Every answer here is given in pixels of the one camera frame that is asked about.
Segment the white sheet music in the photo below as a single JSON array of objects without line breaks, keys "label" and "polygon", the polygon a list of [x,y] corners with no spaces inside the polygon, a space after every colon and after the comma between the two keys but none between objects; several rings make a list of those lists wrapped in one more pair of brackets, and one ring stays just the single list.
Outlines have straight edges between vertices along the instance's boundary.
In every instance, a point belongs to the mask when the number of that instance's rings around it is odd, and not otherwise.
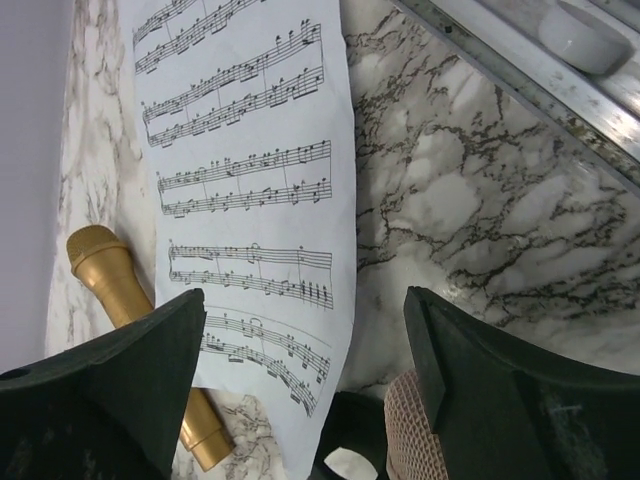
[{"label": "white sheet music", "polygon": [[336,1],[122,1],[155,188],[156,297],[207,320],[193,382],[255,397],[312,470],[356,296],[354,114]]}]

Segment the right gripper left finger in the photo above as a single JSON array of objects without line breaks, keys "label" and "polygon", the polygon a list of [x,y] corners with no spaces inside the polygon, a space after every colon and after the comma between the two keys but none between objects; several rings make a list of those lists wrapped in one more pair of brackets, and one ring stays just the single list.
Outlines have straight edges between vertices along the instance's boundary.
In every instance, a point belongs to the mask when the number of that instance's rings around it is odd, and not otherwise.
[{"label": "right gripper left finger", "polygon": [[4,479],[168,479],[199,356],[204,294],[1,376]]}]

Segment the gold microphone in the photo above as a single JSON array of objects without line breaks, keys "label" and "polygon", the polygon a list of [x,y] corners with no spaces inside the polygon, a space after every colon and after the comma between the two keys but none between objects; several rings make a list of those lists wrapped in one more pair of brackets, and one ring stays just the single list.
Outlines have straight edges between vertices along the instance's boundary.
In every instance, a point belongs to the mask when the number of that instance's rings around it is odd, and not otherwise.
[{"label": "gold microphone", "polygon": [[232,442],[203,390],[192,385],[204,326],[203,294],[192,290],[154,308],[128,247],[89,225],[67,241],[72,274],[99,300],[122,349],[92,379],[91,396],[145,456],[166,472],[177,444],[208,471]]}]

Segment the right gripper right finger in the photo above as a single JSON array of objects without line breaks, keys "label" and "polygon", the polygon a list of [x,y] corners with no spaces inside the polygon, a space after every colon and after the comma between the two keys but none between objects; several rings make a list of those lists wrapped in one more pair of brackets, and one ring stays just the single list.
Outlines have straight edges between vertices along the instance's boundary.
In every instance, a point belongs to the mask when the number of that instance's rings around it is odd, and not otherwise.
[{"label": "right gripper right finger", "polygon": [[452,479],[636,479],[639,378],[552,353],[419,287],[404,318]]}]

